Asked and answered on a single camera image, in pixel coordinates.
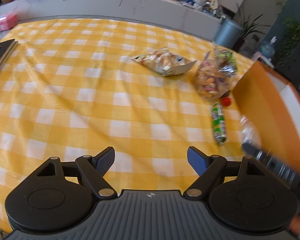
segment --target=wall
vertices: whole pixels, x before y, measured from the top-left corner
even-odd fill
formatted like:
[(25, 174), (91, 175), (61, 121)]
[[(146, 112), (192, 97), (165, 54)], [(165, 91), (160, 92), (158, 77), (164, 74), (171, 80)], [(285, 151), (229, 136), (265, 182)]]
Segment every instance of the wall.
[[(260, 14), (264, 13), (264, 15), (258, 20), (261, 24), (272, 25), (278, 14), (282, 11), (280, 5), (277, 5), (278, 0), (243, 0), (241, 7), (243, 6), (246, 15), (251, 14), (251, 19), (255, 19)], [(258, 28), (260, 31), (267, 33), (269, 31), (269, 27), (260, 27)], [(247, 39), (248, 46), (253, 47), (254, 41), (252, 39), (252, 35)]]
[(281, 39), (285, 33), (286, 26), (283, 24), (286, 18), (293, 18), (300, 22), (300, 0), (288, 0), (281, 14), (269, 30), (265, 40), (269, 41), (273, 36)]

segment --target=crumpled wrapper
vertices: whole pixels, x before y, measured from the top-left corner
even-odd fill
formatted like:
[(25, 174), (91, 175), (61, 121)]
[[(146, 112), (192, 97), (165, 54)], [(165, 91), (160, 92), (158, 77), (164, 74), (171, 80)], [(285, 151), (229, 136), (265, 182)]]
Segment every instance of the crumpled wrapper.
[(196, 60), (191, 61), (180, 55), (169, 52), (167, 47), (155, 50), (154, 52), (141, 54), (132, 58), (132, 60), (150, 68), (162, 76), (186, 73), (196, 63)]

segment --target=pink tissue box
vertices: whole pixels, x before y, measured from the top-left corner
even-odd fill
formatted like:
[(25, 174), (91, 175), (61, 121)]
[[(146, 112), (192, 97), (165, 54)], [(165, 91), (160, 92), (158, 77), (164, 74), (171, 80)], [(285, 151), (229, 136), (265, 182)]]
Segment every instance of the pink tissue box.
[(0, 16), (0, 32), (10, 30), (17, 24), (17, 14), (15, 12), (6, 13)]

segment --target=mixed nuts bag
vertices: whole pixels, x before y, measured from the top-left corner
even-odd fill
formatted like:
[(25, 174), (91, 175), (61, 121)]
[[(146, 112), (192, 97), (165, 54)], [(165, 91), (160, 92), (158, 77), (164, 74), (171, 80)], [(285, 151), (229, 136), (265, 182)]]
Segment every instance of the mixed nuts bag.
[(217, 100), (232, 88), (237, 73), (232, 52), (217, 47), (214, 52), (214, 59), (209, 60), (207, 58), (210, 51), (207, 53), (193, 79), (194, 87), (199, 95), (211, 101)]

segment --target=green plant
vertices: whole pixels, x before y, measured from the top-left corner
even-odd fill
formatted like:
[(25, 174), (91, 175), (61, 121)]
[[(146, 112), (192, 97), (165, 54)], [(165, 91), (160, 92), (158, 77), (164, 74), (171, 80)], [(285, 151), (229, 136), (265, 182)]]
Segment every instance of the green plant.
[(288, 18), (283, 23), (287, 26), (287, 31), (283, 39), (276, 46), (279, 48), (275, 54), (278, 66), (283, 65), (289, 60), (292, 50), (300, 43), (300, 22)]
[(244, 7), (241, 6), (239, 7), (239, 5), (237, 4), (238, 7), (238, 15), (240, 17), (240, 21), (238, 22), (240, 24), (240, 26), (242, 27), (243, 31), (240, 35), (240, 38), (245, 39), (248, 35), (250, 35), (251, 33), (261, 33), (266, 35), (266, 33), (257, 30), (258, 27), (271, 27), (271, 25), (266, 25), (266, 24), (259, 24), (256, 23), (256, 21), (261, 18), (263, 16), (263, 14), (260, 14), (257, 18), (255, 18), (251, 23), (250, 23), (250, 18), (251, 18), (251, 14), (246, 17), (245, 11), (244, 11)]

